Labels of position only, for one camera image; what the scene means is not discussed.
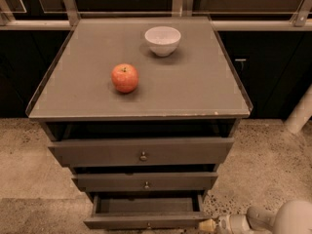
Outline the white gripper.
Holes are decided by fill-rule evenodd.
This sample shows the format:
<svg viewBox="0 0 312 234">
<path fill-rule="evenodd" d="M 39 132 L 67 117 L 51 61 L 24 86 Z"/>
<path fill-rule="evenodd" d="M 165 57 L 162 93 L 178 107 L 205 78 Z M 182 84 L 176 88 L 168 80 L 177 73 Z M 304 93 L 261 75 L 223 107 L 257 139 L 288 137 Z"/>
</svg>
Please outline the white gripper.
<svg viewBox="0 0 312 234">
<path fill-rule="evenodd" d="M 218 218 L 217 227 L 213 219 L 201 221 L 198 228 L 217 234 L 254 234 L 244 214 L 227 214 Z"/>
</svg>

